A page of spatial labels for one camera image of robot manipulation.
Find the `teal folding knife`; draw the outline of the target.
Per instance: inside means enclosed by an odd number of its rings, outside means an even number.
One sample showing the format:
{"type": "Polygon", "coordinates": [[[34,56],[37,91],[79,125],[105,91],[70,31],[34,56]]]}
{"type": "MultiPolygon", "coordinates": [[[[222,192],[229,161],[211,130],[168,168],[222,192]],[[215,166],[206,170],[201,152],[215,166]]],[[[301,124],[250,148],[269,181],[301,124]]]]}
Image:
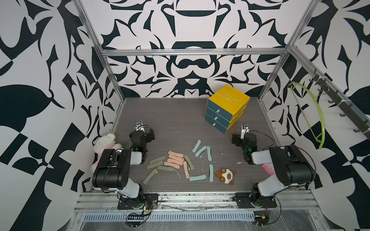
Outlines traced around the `teal folding knife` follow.
{"type": "Polygon", "coordinates": [[[209,181],[214,181],[214,166],[213,164],[209,164],[209,181]]]}
{"type": "Polygon", "coordinates": [[[192,149],[192,152],[196,153],[196,151],[198,150],[200,145],[201,145],[201,140],[198,140],[197,143],[195,144],[194,148],[192,149]]]}
{"type": "Polygon", "coordinates": [[[197,150],[195,152],[195,157],[198,157],[202,152],[204,152],[205,150],[207,150],[207,146],[203,146],[201,147],[199,150],[197,150]]]}
{"type": "Polygon", "coordinates": [[[207,176],[205,175],[205,174],[203,174],[203,175],[199,175],[199,176],[190,176],[189,177],[189,180],[191,181],[191,182],[193,182],[193,181],[201,181],[201,180],[205,180],[207,178],[207,176]]]}
{"type": "Polygon", "coordinates": [[[211,147],[207,146],[207,159],[208,161],[212,162],[212,153],[211,153],[211,147]]]}

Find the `yellow teal drawer cabinet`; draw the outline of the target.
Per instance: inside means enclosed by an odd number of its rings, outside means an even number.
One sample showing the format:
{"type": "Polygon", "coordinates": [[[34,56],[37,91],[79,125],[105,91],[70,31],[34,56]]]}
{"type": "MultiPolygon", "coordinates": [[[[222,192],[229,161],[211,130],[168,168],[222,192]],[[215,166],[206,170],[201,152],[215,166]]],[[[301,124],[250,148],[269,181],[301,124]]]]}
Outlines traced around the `yellow teal drawer cabinet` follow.
{"type": "Polygon", "coordinates": [[[250,97],[225,85],[207,100],[205,120],[226,134],[241,118],[250,97]]]}

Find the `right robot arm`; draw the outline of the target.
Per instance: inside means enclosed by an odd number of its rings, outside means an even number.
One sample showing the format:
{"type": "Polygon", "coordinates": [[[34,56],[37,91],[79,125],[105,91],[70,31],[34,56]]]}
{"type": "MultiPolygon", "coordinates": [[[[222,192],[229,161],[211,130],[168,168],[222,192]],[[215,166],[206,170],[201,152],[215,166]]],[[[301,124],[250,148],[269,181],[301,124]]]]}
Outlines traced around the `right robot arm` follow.
{"type": "Polygon", "coordinates": [[[249,132],[232,134],[232,143],[242,148],[244,160],[249,165],[271,164],[274,167],[274,174],[251,189],[249,198],[255,206],[275,199],[277,193],[291,186],[310,184],[316,176],[315,168],[295,145],[272,146],[258,151],[257,137],[249,132]]]}

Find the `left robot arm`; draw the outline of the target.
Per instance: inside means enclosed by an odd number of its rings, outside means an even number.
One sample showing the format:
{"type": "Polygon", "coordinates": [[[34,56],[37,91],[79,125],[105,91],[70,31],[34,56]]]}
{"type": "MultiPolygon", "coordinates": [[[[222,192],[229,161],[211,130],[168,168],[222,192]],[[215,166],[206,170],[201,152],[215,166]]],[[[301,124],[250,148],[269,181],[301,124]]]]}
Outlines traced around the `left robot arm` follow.
{"type": "Polygon", "coordinates": [[[143,201],[144,192],[140,184],[130,179],[130,167],[141,165],[147,157],[147,144],[155,140],[153,129],[145,131],[147,125],[139,125],[129,134],[131,147],[124,149],[116,143],[116,136],[109,133],[99,138],[93,147],[97,160],[92,164],[92,185],[104,193],[115,192],[123,198],[143,201]]]}

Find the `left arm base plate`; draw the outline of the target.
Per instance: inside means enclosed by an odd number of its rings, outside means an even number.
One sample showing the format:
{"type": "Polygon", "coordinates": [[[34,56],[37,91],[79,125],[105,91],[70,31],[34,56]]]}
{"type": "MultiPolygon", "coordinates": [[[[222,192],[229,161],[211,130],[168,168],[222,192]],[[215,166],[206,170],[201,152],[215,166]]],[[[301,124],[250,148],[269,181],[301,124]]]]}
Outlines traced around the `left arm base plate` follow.
{"type": "Polygon", "coordinates": [[[159,195],[157,193],[145,193],[137,198],[119,195],[118,210],[150,209],[158,204],[158,200],[159,195]]]}

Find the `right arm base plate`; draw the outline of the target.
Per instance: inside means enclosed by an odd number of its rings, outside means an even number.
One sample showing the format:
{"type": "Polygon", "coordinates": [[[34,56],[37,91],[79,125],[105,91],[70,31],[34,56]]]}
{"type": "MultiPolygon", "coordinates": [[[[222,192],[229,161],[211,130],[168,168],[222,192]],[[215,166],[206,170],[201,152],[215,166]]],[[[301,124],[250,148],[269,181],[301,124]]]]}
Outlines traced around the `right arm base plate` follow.
{"type": "Polygon", "coordinates": [[[256,196],[250,192],[235,193],[232,201],[237,203],[238,208],[276,208],[275,197],[256,196]]]}

